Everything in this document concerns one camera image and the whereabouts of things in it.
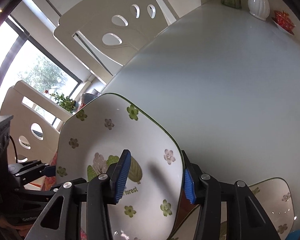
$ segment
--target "red decorative box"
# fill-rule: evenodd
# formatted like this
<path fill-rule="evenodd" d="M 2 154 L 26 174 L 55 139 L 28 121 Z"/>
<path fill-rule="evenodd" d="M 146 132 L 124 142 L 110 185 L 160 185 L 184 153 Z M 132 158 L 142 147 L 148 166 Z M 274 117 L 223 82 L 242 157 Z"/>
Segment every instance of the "red decorative box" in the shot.
<path fill-rule="evenodd" d="M 294 23 L 290 20 L 289 14 L 285 11 L 274 11 L 275 14 L 275 21 L 279 24 L 282 28 L 284 28 L 287 32 L 292 32 L 293 28 L 295 27 Z"/>

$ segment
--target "metal screw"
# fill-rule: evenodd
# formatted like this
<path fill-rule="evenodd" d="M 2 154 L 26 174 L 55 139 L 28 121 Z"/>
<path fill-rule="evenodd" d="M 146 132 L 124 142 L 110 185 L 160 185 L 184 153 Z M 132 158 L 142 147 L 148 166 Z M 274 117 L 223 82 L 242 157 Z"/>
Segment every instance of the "metal screw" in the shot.
<path fill-rule="evenodd" d="M 201 179 L 203 179 L 203 180 L 208 180 L 210 178 L 211 178 L 210 175 L 207 174 L 207 173 L 204 173 L 204 174 L 201 175 Z"/>
<path fill-rule="evenodd" d="M 100 180 L 105 180 L 105 179 L 107 179 L 108 178 L 108 175 L 107 174 L 105 174 L 105 173 L 102 173 L 102 174 L 100 174 L 99 175 L 99 177 L 98 177 Z"/>
<path fill-rule="evenodd" d="M 63 187 L 64 188 L 70 188 L 72 186 L 72 183 L 71 182 L 65 182 L 64 184 L 63 184 Z"/>
<path fill-rule="evenodd" d="M 246 186 L 246 184 L 242 180 L 239 180 L 237 182 L 237 185 L 238 185 L 238 187 L 245 187 Z"/>

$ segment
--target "green flower pattern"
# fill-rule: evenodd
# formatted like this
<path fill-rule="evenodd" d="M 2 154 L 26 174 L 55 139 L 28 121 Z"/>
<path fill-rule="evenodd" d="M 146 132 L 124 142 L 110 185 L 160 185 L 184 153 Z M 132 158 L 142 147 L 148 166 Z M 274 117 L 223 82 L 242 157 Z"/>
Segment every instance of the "green flower pattern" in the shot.
<path fill-rule="evenodd" d="M 171 216 L 172 212 L 171 212 L 171 204 L 167 202 L 166 199 L 163 200 L 163 204 L 160 205 L 160 209 L 163 212 L 163 215 L 166 216 Z"/>
<path fill-rule="evenodd" d="M 125 206 L 124 209 L 125 209 L 124 213 L 131 218 L 136 213 L 136 211 L 133 210 L 133 206 Z"/>
<path fill-rule="evenodd" d="M 74 149 L 79 146 L 78 139 L 71 138 L 69 141 L 69 145 Z"/>
<path fill-rule="evenodd" d="M 137 114 L 139 114 L 139 110 L 135 108 L 134 105 L 131 105 L 130 107 L 127 107 L 127 111 L 129 113 L 129 117 L 130 119 L 134 119 L 136 121 L 138 121 L 138 116 Z"/>
<path fill-rule="evenodd" d="M 61 166 L 58 167 L 57 173 L 60 177 L 67 176 L 66 168 L 62 168 Z"/>
<path fill-rule="evenodd" d="M 84 113 L 84 110 L 83 110 L 83 109 L 81 109 L 75 116 L 76 116 L 78 119 L 80 119 L 81 121 L 84 121 L 84 119 L 88 117 L 88 116 Z"/>
<path fill-rule="evenodd" d="M 252 190 L 253 195 L 256 195 L 259 192 L 260 192 L 259 187 L 256 187 L 254 190 Z"/>

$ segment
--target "window frame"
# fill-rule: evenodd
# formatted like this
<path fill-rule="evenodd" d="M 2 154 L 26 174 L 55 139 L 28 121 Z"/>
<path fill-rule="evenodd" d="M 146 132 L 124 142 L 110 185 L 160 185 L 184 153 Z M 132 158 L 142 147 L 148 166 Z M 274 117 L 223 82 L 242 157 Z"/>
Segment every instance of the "window frame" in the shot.
<path fill-rule="evenodd" d="M 82 80 L 79 79 L 75 74 L 73 74 L 69 69 L 67 69 L 60 61 L 58 61 L 52 54 L 50 54 L 37 40 L 35 40 L 30 33 L 13 17 L 10 16 L 19 27 L 9 18 L 5 20 L 5 22 L 19 35 L 16 41 L 11 46 L 9 52 L 4 58 L 1 66 L 0 66 L 0 87 L 2 85 L 3 79 L 10 68 L 11 63 L 14 58 L 22 48 L 22 46 L 26 43 L 26 41 L 30 41 L 39 51 L 41 51 L 47 58 L 49 58 L 55 65 L 57 65 L 60 69 L 62 69 L 65 73 L 67 73 L 72 79 L 77 82 L 77 85 L 74 87 L 72 92 L 67 96 L 72 96 L 74 91 L 78 88 L 78 86 L 82 83 Z"/>

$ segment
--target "white table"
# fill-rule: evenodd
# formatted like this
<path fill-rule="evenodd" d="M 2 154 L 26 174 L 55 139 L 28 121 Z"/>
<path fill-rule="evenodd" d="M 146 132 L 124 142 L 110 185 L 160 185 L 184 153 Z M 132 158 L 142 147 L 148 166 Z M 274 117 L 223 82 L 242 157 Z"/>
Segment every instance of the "white table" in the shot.
<path fill-rule="evenodd" d="M 160 33 L 112 79 L 191 162 L 228 183 L 282 177 L 300 229 L 300 44 L 212 2 Z"/>

